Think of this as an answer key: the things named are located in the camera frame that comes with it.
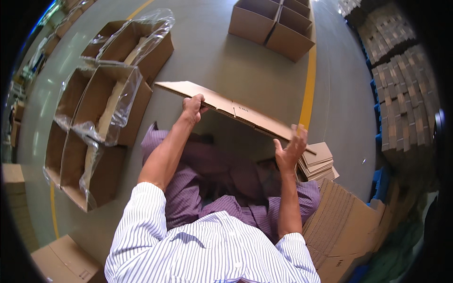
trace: concrete floor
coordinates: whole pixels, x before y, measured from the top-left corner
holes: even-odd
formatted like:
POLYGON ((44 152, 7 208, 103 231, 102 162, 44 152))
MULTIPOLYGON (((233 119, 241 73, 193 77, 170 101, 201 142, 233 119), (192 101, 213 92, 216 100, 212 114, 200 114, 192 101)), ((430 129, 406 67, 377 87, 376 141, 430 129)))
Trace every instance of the concrete floor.
MULTIPOLYGON (((297 64, 247 40, 229 35, 236 0, 155 0, 135 18, 156 8, 170 8, 175 51, 158 81, 193 81, 275 117, 297 123, 304 98, 308 55, 297 64)), ((127 18, 144 0, 98 0, 70 28, 38 76, 29 94, 20 133, 18 160, 23 165, 27 201, 41 246, 55 240, 50 189, 42 166, 61 82, 81 65, 79 54, 105 23, 127 18)), ((370 75, 358 43, 337 12, 335 0, 312 0, 317 31, 317 74, 309 142, 326 141, 340 173, 336 182, 368 200, 375 167, 376 124, 370 75)), ((148 126, 157 121, 170 129, 181 112, 182 99, 156 89, 149 102, 135 146, 129 150, 116 200, 83 213, 62 192, 55 192, 60 235, 70 234, 101 263, 141 170, 139 147, 148 126)), ((207 112, 195 131, 212 132, 216 143, 254 160, 273 155, 271 139, 207 112)))

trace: hand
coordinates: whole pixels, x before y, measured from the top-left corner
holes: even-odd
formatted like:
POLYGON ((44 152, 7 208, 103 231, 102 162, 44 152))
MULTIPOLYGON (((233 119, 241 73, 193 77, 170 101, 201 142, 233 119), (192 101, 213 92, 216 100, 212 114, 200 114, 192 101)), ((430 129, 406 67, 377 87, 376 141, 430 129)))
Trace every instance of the hand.
POLYGON ((297 161, 307 147, 308 131, 304 128, 304 125, 299 124, 299 128, 296 125, 291 125, 291 128, 293 129, 293 137, 285 149, 282 149, 278 139, 274 139, 275 159, 282 175, 294 175, 297 161))
POLYGON ((201 103, 204 101, 203 94, 197 94, 192 98, 184 98, 183 100, 183 114, 193 122, 193 124, 198 123, 201 120, 201 114, 206 112, 209 108, 203 106, 201 103))

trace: white striped shirt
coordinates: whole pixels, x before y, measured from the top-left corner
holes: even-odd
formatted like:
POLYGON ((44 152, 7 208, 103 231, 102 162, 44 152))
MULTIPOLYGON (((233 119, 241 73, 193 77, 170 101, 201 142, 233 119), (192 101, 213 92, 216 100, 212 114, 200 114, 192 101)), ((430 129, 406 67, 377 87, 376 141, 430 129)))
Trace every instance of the white striped shirt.
POLYGON ((165 196, 140 183, 113 238, 109 282, 320 282, 299 233, 276 246, 226 211, 167 231, 165 196))

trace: yellow line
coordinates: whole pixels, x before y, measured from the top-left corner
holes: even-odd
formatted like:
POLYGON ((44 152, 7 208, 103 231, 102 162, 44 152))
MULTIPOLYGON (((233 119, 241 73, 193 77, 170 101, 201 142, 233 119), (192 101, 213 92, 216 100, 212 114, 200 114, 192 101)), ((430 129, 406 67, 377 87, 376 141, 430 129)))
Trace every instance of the yellow line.
POLYGON ((50 208, 52 209, 53 229, 55 230, 55 237, 60 238, 57 226, 57 214, 55 213, 55 184, 50 182, 50 208))
POLYGON ((135 10, 132 14, 130 14, 129 17, 127 17, 126 20, 130 20, 132 19, 133 17, 135 17, 141 10, 143 10, 146 6, 148 6, 151 2, 153 2, 154 0, 148 0, 146 1, 143 5, 141 5, 137 10, 135 10))
POLYGON ((300 111, 299 124, 303 124, 306 129, 310 125, 311 111, 313 107, 314 84, 316 79, 316 45, 308 52, 307 81, 305 83, 304 101, 300 111))

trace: purple lungi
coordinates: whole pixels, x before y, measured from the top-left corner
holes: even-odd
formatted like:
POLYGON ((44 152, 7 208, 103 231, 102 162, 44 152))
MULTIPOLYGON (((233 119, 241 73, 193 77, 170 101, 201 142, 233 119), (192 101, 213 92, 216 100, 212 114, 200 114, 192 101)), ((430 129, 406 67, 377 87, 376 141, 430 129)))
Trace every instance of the purple lungi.
MULTIPOLYGON (((162 143, 168 131, 158 130, 154 122, 142 143, 143 164, 151 152, 162 143)), ((215 146, 189 138, 184 147, 181 161, 170 181, 165 197, 167 229, 192 223, 210 213, 226 211, 246 224, 259 228, 273 242, 278 241, 277 220, 279 215, 281 182, 271 178, 254 162, 223 153, 215 146), (233 195, 224 195, 202 207, 199 195, 200 183, 206 178, 233 187, 233 195), (269 206, 252 205, 252 199, 266 197, 269 206)), ((319 189, 316 181, 297 182, 300 214, 304 223, 318 208, 319 189)))

